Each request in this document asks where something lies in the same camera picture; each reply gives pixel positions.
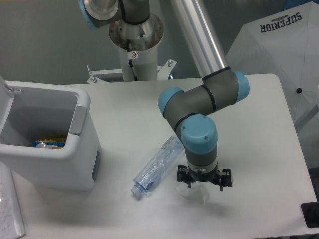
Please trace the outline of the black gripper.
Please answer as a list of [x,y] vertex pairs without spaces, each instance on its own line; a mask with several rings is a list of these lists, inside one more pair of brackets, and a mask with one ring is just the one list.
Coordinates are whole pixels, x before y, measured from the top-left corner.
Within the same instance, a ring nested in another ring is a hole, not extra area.
[[213,170],[204,172],[199,170],[197,172],[188,169],[185,165],[179,165],[177,170],[177,181],[184,182],[191,188],[194,182],[210,182],[214,185],[220,186],[220,191],[225,187],[233,187],[233,177],[231,169]]

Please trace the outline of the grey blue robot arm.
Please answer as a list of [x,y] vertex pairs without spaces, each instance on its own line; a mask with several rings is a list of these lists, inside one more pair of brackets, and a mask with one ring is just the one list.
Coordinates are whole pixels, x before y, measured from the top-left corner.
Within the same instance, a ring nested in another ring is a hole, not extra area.
[[[147,0],[81,0],[81,12],[90,28],[109,26],[109,36],[121,55],[125,81],[157,77],[156,46],[163,37],[161,20],[150,12]],[[177,179],[187,185],[210,182],[232,187],[230,169],[218,169],[218,133],[210,114],[246,98],[248,79],[226,62],[214,27],[201,0],[171,2],[183,35],[202,78],[189,91],[171,87],[158,98],[158,107],[184,146],[187,165]]]

